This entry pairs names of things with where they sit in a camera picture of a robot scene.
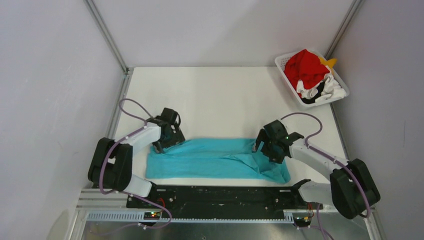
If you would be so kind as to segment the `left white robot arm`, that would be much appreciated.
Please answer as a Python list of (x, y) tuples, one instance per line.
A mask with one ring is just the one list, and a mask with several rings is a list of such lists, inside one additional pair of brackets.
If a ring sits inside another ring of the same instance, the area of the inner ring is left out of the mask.
[(147, 119), (141, 130), (122, 140), (101, 138), (88, 169), (88, 180), (105, 189), (138, 195), (145, 208), (154, 207), (158, 201), (157, 193), (151, 190), (154, 184), (132, 173), (133, 157), (149, 146), (162, 154), (165, 149), (183, 143), (185, 137), (180, 124), (178, 112), (165, 107), (160, 115)]

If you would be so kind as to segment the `teal t shirt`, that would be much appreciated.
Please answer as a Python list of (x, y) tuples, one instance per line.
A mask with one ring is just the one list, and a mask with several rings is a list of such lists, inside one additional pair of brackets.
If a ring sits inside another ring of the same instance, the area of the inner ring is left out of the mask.
[(148, 179), (208, 178), (257, 179), (277, 184), (291, 180), (285, 163), (270, 162), (253, 152), (253, 138), (195, 138), (158, 153), (151, 148), (146, 158)]

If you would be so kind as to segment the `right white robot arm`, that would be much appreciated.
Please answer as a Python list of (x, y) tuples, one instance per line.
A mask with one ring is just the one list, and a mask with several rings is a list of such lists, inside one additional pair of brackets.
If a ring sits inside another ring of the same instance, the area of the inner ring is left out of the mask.
[(331, 155), (309, 143), (298, 132), (288, 133), (283, 123), (274, 120), (258, 133), (252, 147), (270, 162), (282, 164), (286, 159), (300, 161), (327, 179), (319, 183), (310, 179), (298, 182), (290, 195), (291, 204), (303, 209), (311, 202), (335, 207), (345, 218), (368, 218), (371, 207), (381, 200), (379, 190), (366, 163), (358, 158), (347, 160)]

